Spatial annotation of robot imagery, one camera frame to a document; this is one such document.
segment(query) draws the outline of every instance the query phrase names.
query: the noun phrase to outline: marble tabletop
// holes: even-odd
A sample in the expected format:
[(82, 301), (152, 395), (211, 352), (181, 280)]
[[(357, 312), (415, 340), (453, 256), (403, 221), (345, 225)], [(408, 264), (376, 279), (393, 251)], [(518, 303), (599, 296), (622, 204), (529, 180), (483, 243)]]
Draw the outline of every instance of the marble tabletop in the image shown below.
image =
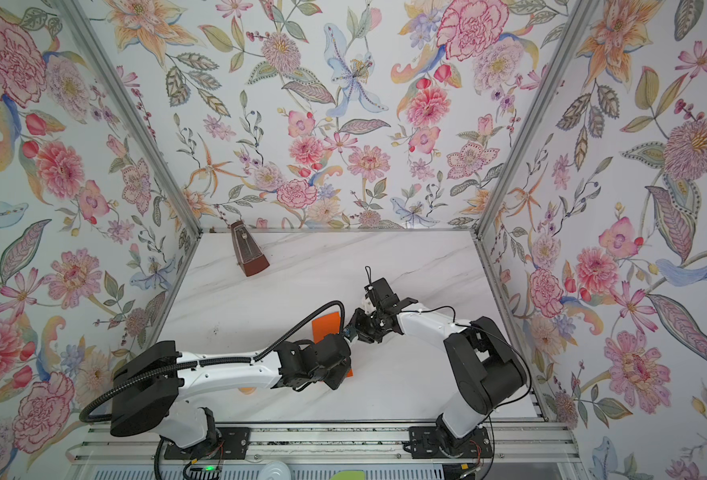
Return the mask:
[[(451, 305), (458, 322), (488, 316), (505, 332), (467, 231), (254, 233), (271, 263), (246, 277), (230, 234), (205, 234), (159, 340), (180, 351), (262, 350), (330, 300), (360, 305), (367, 275), (385, 277), (400, 297), (429, 308)], [(291, 340), (312, 339), (310, 324)], [(323, 383), (291, 389), (238, 390), (192, 398), (219, 422), (435, 419), (457, 391), (446, 353), (413, 337), (354, 342), (353, 377), (336, 391)], [(523, 392), (523, 387), (516, 395)], [(529, 398), (499, 408), (498, 418), (535, 417)]]

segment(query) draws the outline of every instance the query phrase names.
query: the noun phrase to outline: green leaf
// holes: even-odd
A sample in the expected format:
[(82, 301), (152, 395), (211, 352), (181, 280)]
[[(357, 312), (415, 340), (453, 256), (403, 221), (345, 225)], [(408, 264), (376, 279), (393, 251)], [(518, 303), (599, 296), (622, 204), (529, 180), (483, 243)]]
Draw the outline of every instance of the green leaf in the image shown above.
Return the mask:
[(18, 25), (29, 32), (35, 32), (36, 30), (40, 30), (46, 21), (47, 12), (41, 8), (28, 7), (22, 14), (22, 19)]
[(0, 258), (0, 277), (2, 283), (6, 284), (13, 275), (20, 272), (33, 260), (39, 244), (42, 241), (44, 227), (51, 222), (51, 219), (40, 220), (26, 228), (22, 235), (16, 238), (12, 244), (2, 252)]
[(614, 398), (606, 397), (599, 400), (596, 405), (609, 418), (619, 420), (620, 418), (633, 415), (625, 406)]
[(118, 283), (116, 283), (116, 279), (109, 274), (108, 270), (103, 272), (103, 286), (106, 288), (106, 293), (108, 293), (109, 296), (116, 298), (118, 294)]
[(286, 22), (284, 24), (284, 27), (287, 28), (287, 33), (292, 35), (294, 38), (308, 43), (308, 40), (306, 40), (305, 33), (303, 32), (303, 29), (301, 28), (300, 24), (298, 24), (297, 22), (290, 21)]

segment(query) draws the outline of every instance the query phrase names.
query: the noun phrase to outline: black cable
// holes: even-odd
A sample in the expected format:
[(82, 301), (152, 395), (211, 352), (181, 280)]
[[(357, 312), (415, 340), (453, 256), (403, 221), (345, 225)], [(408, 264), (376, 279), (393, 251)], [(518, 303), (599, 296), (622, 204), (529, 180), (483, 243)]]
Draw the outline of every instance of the black cable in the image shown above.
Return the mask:
[(271, 346), (269, 346), (266, 350), (263, 350), (262, 352), (258, 353), (254, 357), (255, 362), (259, 362), (263, 360), (269, 353), (271, 353), (277, 346), (279, 346), (280, 343), (285, 341), (286, 339), (290, 338), (292, 335), (295, 334), (298, 330), (303, 328), (308, 322), (311, 320), (315, 319), (321, 312), (324, 312), (326, 309), (330, 308), (333, 305), (337, 305), (340, 308), (340, 333), (343, 332), (344, 328), (344, 319), (346, 317), (346, 307), (343, 305), (342, 302), (339, 300), (332, 300), (331, 302), (324, 303), (322, 306), (314, 310), (309, 316), (305, 317), (302, 319), (297, 325), (293, 326), (287, 333), (284, 333), (281, 337), (279, 337), (279, 340), (273, 342)]

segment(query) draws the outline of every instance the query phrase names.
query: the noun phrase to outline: black mounting plate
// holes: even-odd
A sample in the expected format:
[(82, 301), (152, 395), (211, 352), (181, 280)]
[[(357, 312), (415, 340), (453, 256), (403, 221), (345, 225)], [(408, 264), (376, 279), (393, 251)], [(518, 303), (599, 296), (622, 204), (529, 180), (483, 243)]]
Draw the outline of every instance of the black mounting plate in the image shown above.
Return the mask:
[(482, 448), (481, 458), (493, 457), (493, 449), (489, 443), (487, 429), (484, 427), (474, 430), (471, 438), (463, 444), (463, 451), (454, 457), (444, 455), (439, 446), (432, 441), (431, 435), (435, 431), (435, 426), (409, 428), (409, 447), (412, 458), (477, 458), (479, 452), (476, 450), (476, 446), (471, 443), (471, 440), (474, 440), (476, 445)]
[[(223, 460), (244, 460), (247, 448), (250, 446), (250, 429), (247, 427), (218, 427), (223, 437), (223, 450), (218, 448), (210, 458)], [(167, 446), (164, 452), (165, 460), (191, 460), (191, 455), (184, 453), (178, 446)]]

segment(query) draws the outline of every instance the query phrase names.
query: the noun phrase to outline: wall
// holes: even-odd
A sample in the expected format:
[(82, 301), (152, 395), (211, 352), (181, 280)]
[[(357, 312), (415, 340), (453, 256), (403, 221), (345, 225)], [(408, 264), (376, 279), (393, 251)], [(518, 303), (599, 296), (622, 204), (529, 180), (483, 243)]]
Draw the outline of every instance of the wall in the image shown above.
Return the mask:
[(205, 228), (471, 226), (570, 9), (80, 4)]
[(593, 477), (706, 480), (707, 2), (605, 0), (564, 81), (487, 251)]
[(0, 478), (61, 478), (192, 237), (48, 2), (0, 6)]

